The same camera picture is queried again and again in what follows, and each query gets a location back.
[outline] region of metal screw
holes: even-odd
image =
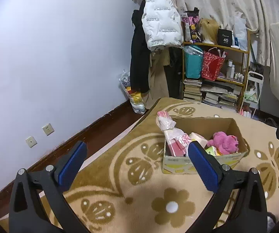
[[[229,171],[231,169],[231,167],[224,164],[224,165],[222,165],[222,169],[224,169],[225,171]]]
[[[23,168],[18,171],[18,174],[20,174],[20,175],[22,175],[24,173],[25,173],[25,169],[23,169]]]
[[[46,167],[46,171],[48,171],[48,172],[51,172],[53,169],[54,169],[54,166],[53,166],[53,165],[48,165],[48,166]]]
[[[251,169],[251,172],[254,173],[254,174],[257,174],[257,173],[258,173],[258,170],[257,170],[256,168],[253,167],[253,168]]]

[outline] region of black box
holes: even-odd
[[[232,31],[219,29],[218,30],[217,43],[220,46],[231,47],[231,45],[232,45]]]

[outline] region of red patterned bag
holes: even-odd
[[[204,52],[202,65],[202,77],[212,81],[217,79],[225,60],[224,58],[210,52],[214,48]]]

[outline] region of white flower center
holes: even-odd
[[[165,209],[168,213],[173,214],[173,213],[177,212],[177,210],[178,210],[178,203],[177,202],[169,202],[169,203],[167,203]]]

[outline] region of wall plate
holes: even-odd
[[[45,126],[43,127],[43,130],[44,130],[44,132],[45,132],[45,134],[46,134],[47,136],[49,136],[51,133],[54,132],[54,129],[52,128],[52,125],[51,125],[50,123],[48,123],[47,125],[45,125]]]
[[[25,142],[28,144],[30,148],[37,144],[34,137],[30,136],[29,138],[25,139]]]

